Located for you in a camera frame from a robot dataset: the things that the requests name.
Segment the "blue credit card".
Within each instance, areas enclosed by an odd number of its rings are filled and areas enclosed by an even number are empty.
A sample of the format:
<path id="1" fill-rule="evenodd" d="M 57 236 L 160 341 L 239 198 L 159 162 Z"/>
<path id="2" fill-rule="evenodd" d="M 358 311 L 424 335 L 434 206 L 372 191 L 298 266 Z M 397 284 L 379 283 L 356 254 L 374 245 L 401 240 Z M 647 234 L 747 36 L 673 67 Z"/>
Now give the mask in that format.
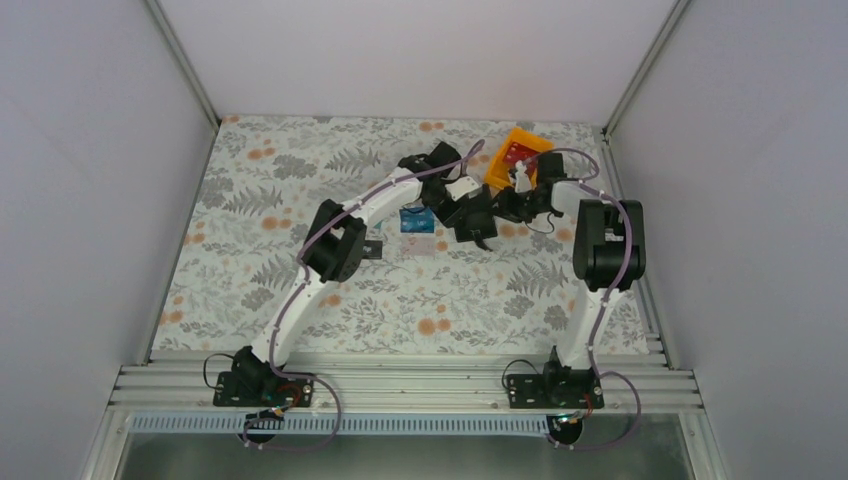
<path id="1" fill-rule="evenodd" d="M 402 208 L 399 212 L 400 232 L 431 234 L 435 232 L 435 215 L 426 207 Z"/>

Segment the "pale pink floral card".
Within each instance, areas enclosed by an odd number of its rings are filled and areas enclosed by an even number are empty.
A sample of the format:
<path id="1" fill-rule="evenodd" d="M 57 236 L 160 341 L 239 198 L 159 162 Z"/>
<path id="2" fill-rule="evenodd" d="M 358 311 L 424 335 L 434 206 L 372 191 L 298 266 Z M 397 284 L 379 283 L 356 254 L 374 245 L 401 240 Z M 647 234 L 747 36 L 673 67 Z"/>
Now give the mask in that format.
<path id="1" fill-rule="evenodd" d="M 437 240 L 431 236 L 404 235 L 400 252 L 404 257 L 432 257 L 436 253 Z"/>

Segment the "dark VIP credit card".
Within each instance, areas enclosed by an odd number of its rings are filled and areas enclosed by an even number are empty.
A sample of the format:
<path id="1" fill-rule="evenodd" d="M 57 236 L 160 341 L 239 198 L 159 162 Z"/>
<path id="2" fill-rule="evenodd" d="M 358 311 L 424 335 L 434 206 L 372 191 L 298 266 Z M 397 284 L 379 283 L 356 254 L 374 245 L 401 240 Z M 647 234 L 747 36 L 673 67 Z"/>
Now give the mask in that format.
<path id="1" fill-rule="evenodd" d="M 380 260 L 383 258 L 383 242 L 380 240 L 366 240 L 363 244 L 362 258 L 366 260 Z"/>

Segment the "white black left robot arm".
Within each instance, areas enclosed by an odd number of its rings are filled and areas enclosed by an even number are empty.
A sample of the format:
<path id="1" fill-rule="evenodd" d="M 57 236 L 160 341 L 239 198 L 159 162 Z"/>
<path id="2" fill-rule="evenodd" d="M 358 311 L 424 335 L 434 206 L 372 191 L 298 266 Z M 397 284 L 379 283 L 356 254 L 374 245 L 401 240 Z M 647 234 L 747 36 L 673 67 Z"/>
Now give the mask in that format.
<path id="1" fill-rule="evenodd" d="M 270 406 L 297 383 L 314 382 L 311 374 L 282 368 L 319 304 L 359 269 L 368 230 L 415 202 L 431 210 L 462 205 L 467 195 L 456 189 L 468 177 L 467 162 L 483 144 L 477 141 L 460 155 L 440 142 L 428 154 L 401 159 L 384 180 L 364 193 L 344 202 L 321 203 L 295 256 L 297 270 L 289 292 L 261 333 L 230 355 L 229 370 L 211 384 L 215 405 Z"/>

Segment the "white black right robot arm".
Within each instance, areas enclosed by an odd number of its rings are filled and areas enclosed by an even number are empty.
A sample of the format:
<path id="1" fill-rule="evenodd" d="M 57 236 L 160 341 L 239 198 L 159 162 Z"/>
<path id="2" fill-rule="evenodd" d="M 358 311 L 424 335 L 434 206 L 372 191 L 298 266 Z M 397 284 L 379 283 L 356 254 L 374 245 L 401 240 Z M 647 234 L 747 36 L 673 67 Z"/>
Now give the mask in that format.
<path id="1" fill-rule="evenodd" d="M 516 162 L 508 169 L 509 186 L 494 200 L 497 216 L 505 220 L 532 221 L 547 213 L 568 214 L 576 221 L 571 255 L 578 280 L 575 307 L 541 372 L 504 377 L 515 408 L 602 407 L 596 344 L 616 305 L 646 270 L 641 203 L 618 200 L 592 186 L 600 167 L 585 152 L 579 155 L 588 161 L 589 175 L 566 174 L 570 152 L 564 147 L 534 155 L 533 175 L 526 161 Z"/>

